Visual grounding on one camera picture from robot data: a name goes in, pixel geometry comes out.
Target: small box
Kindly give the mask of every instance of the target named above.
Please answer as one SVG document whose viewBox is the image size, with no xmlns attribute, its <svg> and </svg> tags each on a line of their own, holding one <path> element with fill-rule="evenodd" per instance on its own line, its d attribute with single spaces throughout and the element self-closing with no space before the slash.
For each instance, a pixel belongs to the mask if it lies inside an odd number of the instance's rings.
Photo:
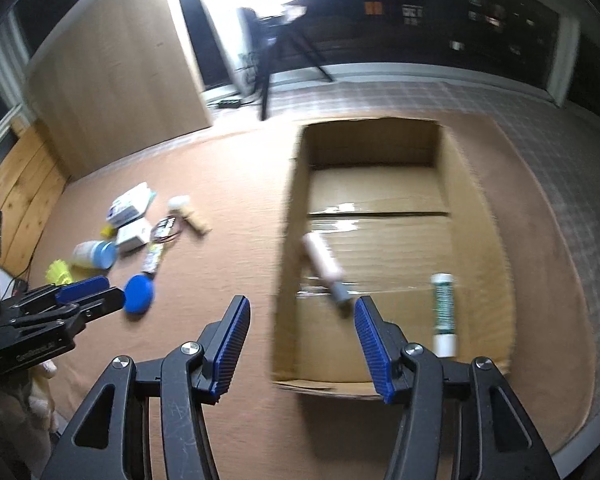
<svg viewBox="0 0 600 480">
<path fill-rule="evenodd" d="M 118 228 L 144 216 L 151 198 L 152 191 L 147 183 L 138 184 L 113 201 L 107 213 L 107 222 Z"/>
<path fill-rule="evenodd" d="M 354 300 L 373 298 L 405 337 L 433 348 L 432 274 L 454 287 L 456 359 L 506 371 L 515 303 L 488 203 L 447 128 L 379 118 L 309 124 L 299 135 L 273 328 L 272 379 L 320 396 L 377 398 L 352 317 L 333 308 L 301 238 L 319 232 Z"/>
<path fill-rule="evenodd" d="M 116 247 L 121 253 L 128 253 L 141 247 L 151 239 L 152 226 L 146 218 L 122 226 L 116 236 Z"/>
</svg>

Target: blue plastic cap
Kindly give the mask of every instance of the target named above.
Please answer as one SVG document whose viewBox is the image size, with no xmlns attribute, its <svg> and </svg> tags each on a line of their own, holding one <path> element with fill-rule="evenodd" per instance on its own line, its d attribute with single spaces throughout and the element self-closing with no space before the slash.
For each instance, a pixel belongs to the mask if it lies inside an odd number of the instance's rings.
<svg viewBox="0 0 600 480">
<path fill-rule="evenodd" d="M 125 311 L 144 314 L 154 300 L 154 282 L 144 274 L 131 277 L 125 287 Z"/>
<path fill-rule="evenodd" d="M 110 269 L 118 257 L 118 250 L 112 242 L 102 241 L 93 254 L 93 266 L 97 269 Z"/>
</svg>

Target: green and white tube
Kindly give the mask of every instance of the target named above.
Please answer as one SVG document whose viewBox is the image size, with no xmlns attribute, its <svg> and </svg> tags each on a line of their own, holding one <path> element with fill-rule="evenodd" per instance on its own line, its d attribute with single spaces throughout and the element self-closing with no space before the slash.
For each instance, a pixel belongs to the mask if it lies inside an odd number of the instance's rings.
<svg viewBox="0 0 600 480">
<path fill-rule="evenodd" d="M 454 277 L 451 274 L 434 274 L 431 283 L 436 295 L 436 329 L 433 336 L 433 353 L 438 357 L 456 355 L 456 323 L 454 319 Z"/>
</svg>

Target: yellow shuttlecock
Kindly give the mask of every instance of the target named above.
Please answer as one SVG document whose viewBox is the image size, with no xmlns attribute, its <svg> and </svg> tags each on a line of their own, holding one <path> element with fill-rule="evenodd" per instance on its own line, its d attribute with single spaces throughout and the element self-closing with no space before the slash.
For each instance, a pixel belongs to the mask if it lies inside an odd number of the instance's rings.
<svg viewBox="0 0 600 480">
<path fill-rule="evenodd" d="M 55 285 L 68 285 L 73 283 L 74 279 L 69 272 L 69 266 L 64 260 L 56 260 L 46 270 L 46 282 Z"/>
<path fill-rule="evenodd" d="M 113 227 L 111 224 L 105 224 L 102 230 L 100 231 L 100 236 L 105 240 L 110 240 L 116 235 L 118 230 Z"/>
</svg>

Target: white wall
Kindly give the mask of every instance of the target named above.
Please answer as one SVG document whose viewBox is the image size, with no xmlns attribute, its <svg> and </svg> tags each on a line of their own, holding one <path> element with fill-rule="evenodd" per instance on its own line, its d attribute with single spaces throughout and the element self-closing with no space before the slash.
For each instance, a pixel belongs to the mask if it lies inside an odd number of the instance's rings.
<svg viewBox="0 0 600 480">
<path fill-rule="evenodd" d="M 6 271 L 0 269 L 0 297 L 10 298 L 11 291 L 13 290 L 12 276 Z"/>
</svg>

